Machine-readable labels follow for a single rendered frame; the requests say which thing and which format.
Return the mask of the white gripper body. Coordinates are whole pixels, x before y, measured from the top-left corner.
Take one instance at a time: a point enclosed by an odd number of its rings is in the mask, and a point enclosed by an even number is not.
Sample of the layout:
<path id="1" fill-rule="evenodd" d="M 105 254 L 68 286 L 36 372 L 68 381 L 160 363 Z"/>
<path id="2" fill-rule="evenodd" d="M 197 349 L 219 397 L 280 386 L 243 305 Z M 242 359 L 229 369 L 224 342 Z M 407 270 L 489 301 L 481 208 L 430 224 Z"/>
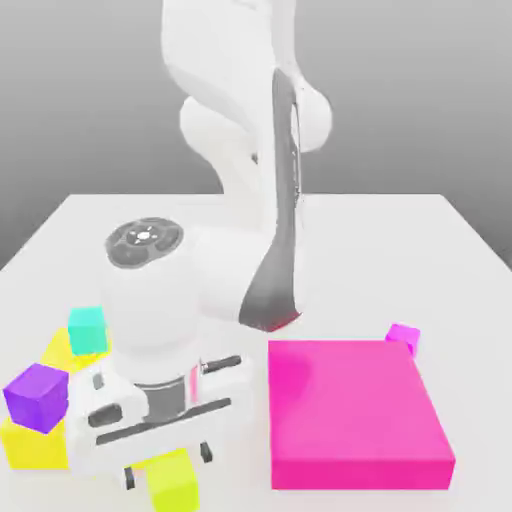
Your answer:
<path id="1" fill-rule="evenodd" d="M 222 439 L 251 420 L 253 391 L 250 365 L 201 365 L 151 385 L 133 384 L 111 365 L 94 365 L 69 384 L 69 468 L 86 475 L 120 473 Z"/>

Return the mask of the small lime cube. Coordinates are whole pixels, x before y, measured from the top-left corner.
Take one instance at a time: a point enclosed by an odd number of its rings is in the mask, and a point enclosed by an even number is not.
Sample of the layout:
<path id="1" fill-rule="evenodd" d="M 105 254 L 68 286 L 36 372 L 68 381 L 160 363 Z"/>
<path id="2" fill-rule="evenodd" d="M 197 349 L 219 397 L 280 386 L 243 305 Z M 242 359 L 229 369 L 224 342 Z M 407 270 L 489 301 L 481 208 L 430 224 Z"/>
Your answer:
<path id="1" fill-rule="evenodd" d="M 143 470 L 154 512 L 196 512 L 200 507 L 194 466 L 187 450 L 177 449 L 132 465 Z"/>

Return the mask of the small purple cube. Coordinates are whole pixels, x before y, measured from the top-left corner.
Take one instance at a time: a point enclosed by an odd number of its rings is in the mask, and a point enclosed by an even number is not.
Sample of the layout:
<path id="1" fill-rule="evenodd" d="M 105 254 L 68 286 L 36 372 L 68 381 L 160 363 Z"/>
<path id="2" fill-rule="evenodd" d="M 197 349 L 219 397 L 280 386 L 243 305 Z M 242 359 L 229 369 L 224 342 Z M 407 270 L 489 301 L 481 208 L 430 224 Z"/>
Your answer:
<path id="1" fill-rule="evenodd" d="M 11 421 L 49 434 L 68 408 L 69 373 L 34 363 L 3 388 Z"/>

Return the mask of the small teal cube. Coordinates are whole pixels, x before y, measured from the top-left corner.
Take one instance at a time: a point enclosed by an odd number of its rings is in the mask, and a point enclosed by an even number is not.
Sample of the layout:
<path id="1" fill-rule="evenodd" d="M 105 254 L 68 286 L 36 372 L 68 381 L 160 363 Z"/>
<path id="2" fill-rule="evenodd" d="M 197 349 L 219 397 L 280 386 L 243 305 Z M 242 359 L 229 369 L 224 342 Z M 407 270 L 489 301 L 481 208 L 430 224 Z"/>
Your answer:
<path id="1" fill-rule="evenodd" d="M 102 354 L 108 351 L 106 321 L 100 306 L 73 308 L 67 330 L 74 355 Z"/>

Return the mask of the small magenta cube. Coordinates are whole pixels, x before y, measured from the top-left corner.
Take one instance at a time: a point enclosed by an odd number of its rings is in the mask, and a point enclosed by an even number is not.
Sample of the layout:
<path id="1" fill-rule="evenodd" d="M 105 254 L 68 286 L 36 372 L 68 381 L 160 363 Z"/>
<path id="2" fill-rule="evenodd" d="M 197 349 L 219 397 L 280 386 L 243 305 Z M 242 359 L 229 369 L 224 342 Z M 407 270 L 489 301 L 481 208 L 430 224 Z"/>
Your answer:
<path id="1" fill-rule="evenodd" d="M 421 331 L 418 328 L 394 323 L 388 330 L 386 342 L 403 342 L 406 344 L 412 357 L 415 357 L 418 350 Z"/>

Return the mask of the large yellow box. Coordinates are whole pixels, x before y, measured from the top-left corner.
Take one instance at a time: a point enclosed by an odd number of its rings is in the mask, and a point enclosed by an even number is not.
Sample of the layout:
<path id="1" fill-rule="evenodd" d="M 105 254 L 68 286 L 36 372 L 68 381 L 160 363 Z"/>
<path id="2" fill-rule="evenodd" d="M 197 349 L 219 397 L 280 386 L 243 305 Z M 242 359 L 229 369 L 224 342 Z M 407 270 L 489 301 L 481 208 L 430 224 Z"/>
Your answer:
<path id="1" fill-rule="evenodd" d="M 71 351 L 68 330 L 59 328 L 43 352 L 39 363 L 69 373 L 69 377 L 96 363 L 111 351 L 76 356 Z M 49 434 L 14 424 L 9 415 L 0 423 L 0 441 L 13 470 L 66 470 L 69 468 L 64 418 Z"/>

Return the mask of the large pink box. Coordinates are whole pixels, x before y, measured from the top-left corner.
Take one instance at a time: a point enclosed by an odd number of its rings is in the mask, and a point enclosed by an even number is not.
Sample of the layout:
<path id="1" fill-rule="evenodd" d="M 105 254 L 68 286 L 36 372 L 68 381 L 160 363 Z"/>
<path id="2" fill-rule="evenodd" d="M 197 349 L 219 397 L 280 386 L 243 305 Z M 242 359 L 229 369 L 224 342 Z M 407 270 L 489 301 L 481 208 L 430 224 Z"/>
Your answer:
<path id="1" fill-rule="evenodd" d="M 409 348 L 268 344 L 275 490 L 446 490 L 456 458 Z"/>

